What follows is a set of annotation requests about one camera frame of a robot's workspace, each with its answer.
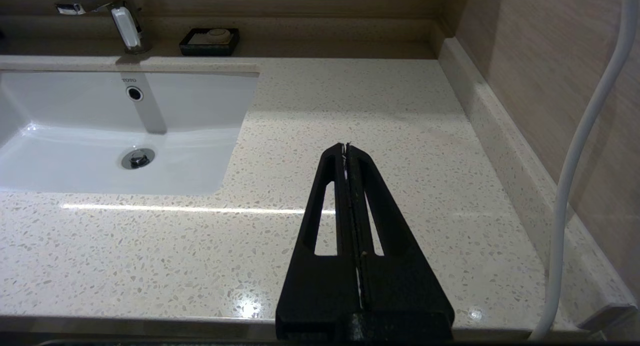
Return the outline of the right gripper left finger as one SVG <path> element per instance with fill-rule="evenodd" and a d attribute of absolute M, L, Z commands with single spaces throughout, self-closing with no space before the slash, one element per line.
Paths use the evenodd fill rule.
<path fill-rule="evenodd" d="M 345 145 L 327 148 L 310 196 L 275 312 L 279 340 L 338 340 L 361 309 L 355 231 L 345 176 Z M 336 255 L 315 253 L 327 185 L 334 184 Z"/>

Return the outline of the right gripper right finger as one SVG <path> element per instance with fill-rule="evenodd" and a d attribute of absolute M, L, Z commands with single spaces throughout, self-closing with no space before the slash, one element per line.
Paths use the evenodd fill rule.
<path fill-rule="evenodd" d="M 453 307 L 373 159 L 347 144 L 360 310 L 354 340 L 451 340 Z"/>

